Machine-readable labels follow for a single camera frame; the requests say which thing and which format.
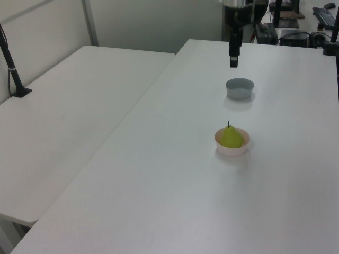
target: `bowl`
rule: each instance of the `bowl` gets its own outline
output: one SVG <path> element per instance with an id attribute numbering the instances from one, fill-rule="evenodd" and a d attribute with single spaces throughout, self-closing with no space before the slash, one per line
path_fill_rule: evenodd
<path id="1" fill-rule="evenodd" d="M 254 83 L 246 78 L 233 78 L 226 82 L 227 95 L 233 99 L 247 99 L 251 96 Z"/>
<path id="2" fill-rule="evenodd" d="M 239 148 L 229 148 L 229 147 L 224 147 L 220 144 L 220 140 L 221 140 L 221 137 L 222 137 L 222 134 L 224 133 L 224 129 L 225 128 L 222 128 L 220 129 L 219 131 L 216 132 L 216 135 L 215 135 L 215 140 L 216 140 L 216 144 L 217 144 L 217 150 L 222 153 L 223 155 L 227 155 L 227 156 L 239 156 L 239 155 L 242 155 L 246 149 L 247 149 L 247 146 L 248 146 L 248 143 L 249 143 L 249 134 L 244 131 L 243 129 L 240 129 L 240 128 L 235 128 L 235 130 L 241 134 L 241 136 L 243 136 L 244 138 L 244 144 L 242 147 L 239 147 Z"/>

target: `green pear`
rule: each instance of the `green pear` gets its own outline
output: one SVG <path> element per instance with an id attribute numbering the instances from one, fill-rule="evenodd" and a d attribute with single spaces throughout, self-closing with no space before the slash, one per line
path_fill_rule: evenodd
<path id="1" fill-rule="evenodd" d="M 244 138 L 243 136 L 236 131 L 236 129 L 229 125 L 225 127 L 224 133 L 222 134 L 220 144 L 223 147 L 229 147 L 229 148 L 239 148 L 243 145 Z"/>

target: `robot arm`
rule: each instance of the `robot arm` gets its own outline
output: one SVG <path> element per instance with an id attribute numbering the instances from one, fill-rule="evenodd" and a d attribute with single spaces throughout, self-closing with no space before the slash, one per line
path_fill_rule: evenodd
<path id="1" fill-rule="evenodd" d="M 223 0 L 225 24 L 231 27 L 229 41 L 230 67 L 238 67 L 243 41 L 243 27 L 260 22 L 268 7 L 268 0 Z"/>

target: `cable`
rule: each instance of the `cable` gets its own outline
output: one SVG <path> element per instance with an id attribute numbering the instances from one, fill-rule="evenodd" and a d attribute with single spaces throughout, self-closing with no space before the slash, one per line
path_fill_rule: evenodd
<path id="1" fill-rule="evenodd" d="M 12 97 L 12 94 L 11 94 L 11 87 L 10 87 L 10 81 L 11 81 L 11 76 L 10 76 L 10 70 L 8 70 L 8 92 L 10 94 L 10 97 Z"/>
<path id="2" fill-rule="evenodd" d="M 321 32 L 313 32 L 313 33 L 311 33 L 311 35 L 317 35 L 317 34 L 322 34 L 322 35 L 326 35 L 327 37 L 329 37 L 329 38 L 331 38 L 331 36 L 329 36 L 328 34 L 326 34 L 326 33 L 321 33 Z"/>
<path id="3" fill-rule="evenodd" d="M 5 41 L 6 41 L 6 44 L 7 44 L 7 46 L 8 46 L 7 37 L 6 37 L 5 31 L 2 29 L 1 24 L 0 24 L 0 31 L 2 32 L 2 35 L 5 37 Z"/>
<path id="4" fill-rule="evenodd" d="M 7 37 L 6 37 L 5 31 L 3 30 L 1 24 L 0 24 L 0 31 L 1 31 L 2 35 L 4 36 L 5 41 L 6 41 L 6 45 L 8 47 Z M 10 70 L 8 70 L 8 93 L 10 94 L 10 97 L 12 97 L 10 85 L 11 85 L 11 72 L 10 72 Z"/>
<path id="5" fill-rule="evenodd" d="M 296 32 L 296 33 L 289 33 L 289 34 L 286 34 L 286 35 L 284 35 L 284 36 L 280 37 L 280 38 L 278 39 L 278 41 L 280 41 L 281 39 L 284 39 L 284 38 L 287 38 L 287 37 L 293 36 L 293 35 L 297 35 L 297 34 L 308 34 L 308 38 L 311 36 L 311 34 L 310 34 L 310 33 L 308 33 L 308 32 Z"/>

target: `wall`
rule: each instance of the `wall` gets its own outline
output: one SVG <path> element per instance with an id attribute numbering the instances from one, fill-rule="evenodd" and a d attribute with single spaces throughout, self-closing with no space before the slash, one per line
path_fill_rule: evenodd
<path id="1" fill-rule="evenodd" d="M 221 40 L 217 0 L 85 0 L 100 46 L 177 53 L 188 39 Z"/>
<path id="2" fill-rule="evenodd" d="M 81 0 L 53 0 L 5 23 L 3 29 L 24 86 L 80 47 L 90 45 Z M 7 64 L 0 53 L 0 103 L 9 98 L 7 79 Z"/>

